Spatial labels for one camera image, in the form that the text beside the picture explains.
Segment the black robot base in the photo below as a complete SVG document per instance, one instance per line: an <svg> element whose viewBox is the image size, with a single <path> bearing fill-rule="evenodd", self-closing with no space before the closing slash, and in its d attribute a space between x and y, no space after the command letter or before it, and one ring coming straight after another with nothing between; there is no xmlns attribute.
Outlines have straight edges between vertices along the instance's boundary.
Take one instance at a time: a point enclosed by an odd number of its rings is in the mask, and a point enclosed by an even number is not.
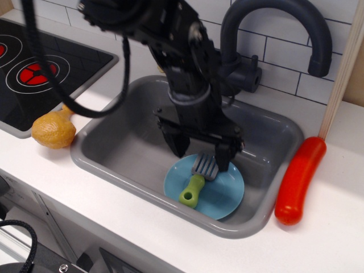
<svg viewBox="0 0 364 273"><path fill-rule="evenodd" d="M86 254L72 263L38 242L35 230L19 220L1 221L1 227L18 226L28 231L31 237L29 254L24 262L1 265L1 272L94 272L94 263Z"/></svg>

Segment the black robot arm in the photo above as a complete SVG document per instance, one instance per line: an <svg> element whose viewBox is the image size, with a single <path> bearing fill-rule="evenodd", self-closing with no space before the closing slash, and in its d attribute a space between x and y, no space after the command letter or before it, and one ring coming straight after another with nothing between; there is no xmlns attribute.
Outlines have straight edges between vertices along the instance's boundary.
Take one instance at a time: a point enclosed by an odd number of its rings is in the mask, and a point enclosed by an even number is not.
<svg viewBox="0 0 364 273"><path fill-rule="evenodd" d="M243 149L241 128L223 113L220 55L186 1L80 1L92 26L146 45L167 77L171 106L155 110L172 152L182 157L191 139L215 146L221 172Z"/></svg>

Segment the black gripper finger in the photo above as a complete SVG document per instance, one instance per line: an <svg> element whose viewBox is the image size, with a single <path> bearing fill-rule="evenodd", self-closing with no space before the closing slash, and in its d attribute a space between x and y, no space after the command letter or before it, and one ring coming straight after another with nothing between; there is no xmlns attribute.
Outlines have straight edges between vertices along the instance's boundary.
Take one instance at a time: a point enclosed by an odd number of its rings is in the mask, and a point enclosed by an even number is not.
<svg viewBox="0 0 364 273"><path fill-rule="evenodd" d="M173 154L182 158L190 145L190 138L184 135L181 126L174 122L158 121L158 127Z"/></svg>
<svg viewBox="0 0 364 273"><path fill-rule="evenodd" d="M242 143L219 143L215 146L215 159L220 172L226 172L236 153L242 151Z"/></svg>

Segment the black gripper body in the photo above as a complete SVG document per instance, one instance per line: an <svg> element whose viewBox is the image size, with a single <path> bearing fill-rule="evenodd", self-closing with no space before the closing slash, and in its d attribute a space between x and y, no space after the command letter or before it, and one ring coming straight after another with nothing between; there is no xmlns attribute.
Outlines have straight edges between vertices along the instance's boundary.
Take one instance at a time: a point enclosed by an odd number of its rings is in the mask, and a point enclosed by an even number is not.
<svg viewBox="0 0 364 273"><path fill-rule="evenodd" d="M218 88L208 88L200 97L185 96L168 89L171 105L154 110L158 121L178 123L190 139L217 145L242 143L243 130L222 111L222 97Z"/></svg>

